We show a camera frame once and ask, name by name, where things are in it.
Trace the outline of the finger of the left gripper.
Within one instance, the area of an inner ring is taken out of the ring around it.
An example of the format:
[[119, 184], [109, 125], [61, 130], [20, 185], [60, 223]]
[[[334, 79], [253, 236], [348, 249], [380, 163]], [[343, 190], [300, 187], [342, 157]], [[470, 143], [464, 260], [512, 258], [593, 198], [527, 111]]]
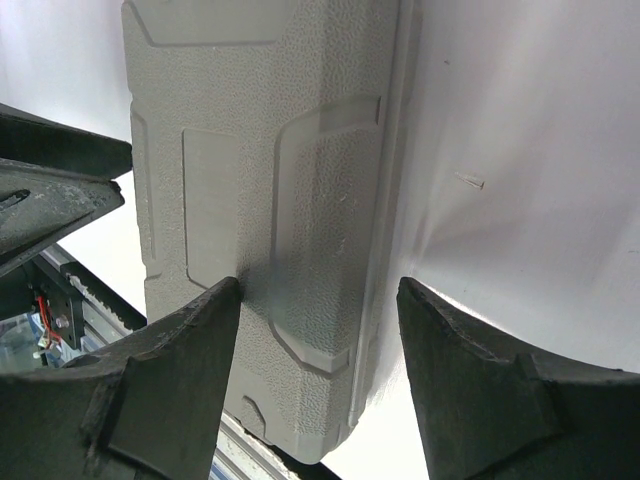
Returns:
[[1, 106], [1, 274], [124, 204], [129, 143]]

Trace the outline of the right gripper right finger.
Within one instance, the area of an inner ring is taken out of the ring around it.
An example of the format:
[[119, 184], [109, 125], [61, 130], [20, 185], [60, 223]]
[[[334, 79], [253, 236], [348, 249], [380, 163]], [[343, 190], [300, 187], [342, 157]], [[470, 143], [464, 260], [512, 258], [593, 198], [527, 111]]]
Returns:
[[639, 377], [523, 342], [404, 277], [400, 336], [433, 479], [635, 479]]

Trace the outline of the grey plastic tool case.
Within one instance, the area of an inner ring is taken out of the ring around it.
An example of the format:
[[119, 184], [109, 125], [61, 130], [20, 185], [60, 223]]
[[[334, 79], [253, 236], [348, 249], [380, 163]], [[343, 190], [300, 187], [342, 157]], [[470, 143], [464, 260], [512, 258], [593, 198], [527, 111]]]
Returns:
[[377, 365], [415, 1], [126, 1], [146, 311], [243, 290], [224, 408], [299, 462]]

